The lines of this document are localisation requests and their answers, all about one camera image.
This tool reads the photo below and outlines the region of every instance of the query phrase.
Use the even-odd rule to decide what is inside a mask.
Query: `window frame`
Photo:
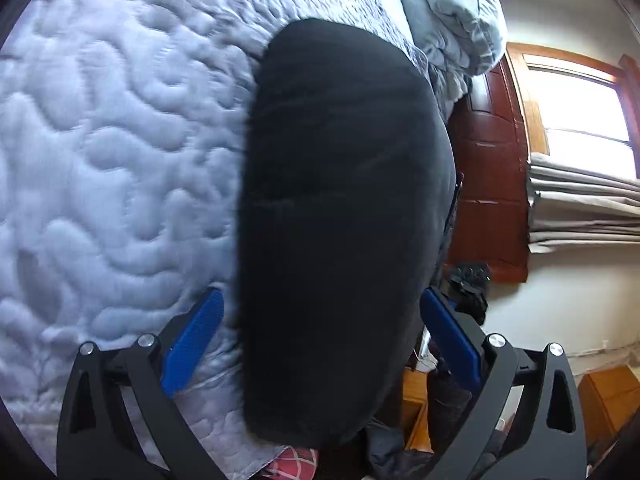
[[[513,74],[516,94],[525,121],[529,153],[549,155],[540,107],[527,85],[531,67],[574,75],[606,83],[615,88],[629,132],[636,178],[640,178],[640,70],[633,58],[625,54],[620,59],[620,66],[613,66],[566,50],[511,42],[507,43],[506,58]]]

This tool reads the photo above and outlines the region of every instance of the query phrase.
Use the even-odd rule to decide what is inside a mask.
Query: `blue rubber pad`
[[[225,311],[222,293],[213,288],[177,337],[162,366],[162,389],[169,397],[191,379],[200,358],[220,326]]]
[[[473,394],[480,392],[481,358],[460,328],[452,308],[443,304],[431,288],[425,289],[420,297],[420,316],[458,386]]]

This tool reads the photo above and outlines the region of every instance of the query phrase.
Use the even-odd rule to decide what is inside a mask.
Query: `metal bolt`
[[[558,343],[551,343],[549,345],[549,351],[556,356],[561,356],[564,353],[564,349]]]
[[[138,338],[138,344],[144,348],[149,348],[155,340],[156,336],[153,334],[143,334]]]
[[[507,344],[507,340],[503,338],[500,334],[491,334],[489,336],[489,344],[496,348],[502,348]]]
[[[95,345],[91,341],[87,341],[86,343],[82,343],[80,346],[80,353],[82,355],[89,355],[95,349]]]

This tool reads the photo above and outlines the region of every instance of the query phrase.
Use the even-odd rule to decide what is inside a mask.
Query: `black pillow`
[[[320,447],[366,424],[411,352],[453,157],[428,81],[364,30],[291,23],[257,82],[238,210],[244,416]]]

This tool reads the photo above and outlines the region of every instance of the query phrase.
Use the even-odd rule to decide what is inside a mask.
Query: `bed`
[[[234,208],[253,73],[286,23],[346,23],[400,48],[442,95],[445,119],[446,70],[416,46],[411,5],[29,4],[0,52],[0,396],[50,468],[78,345],[118,348],[158,333],[209,284],[224,291],[225,317],[176,403],[231,480],[283,450],[251,436],[241,415]]]

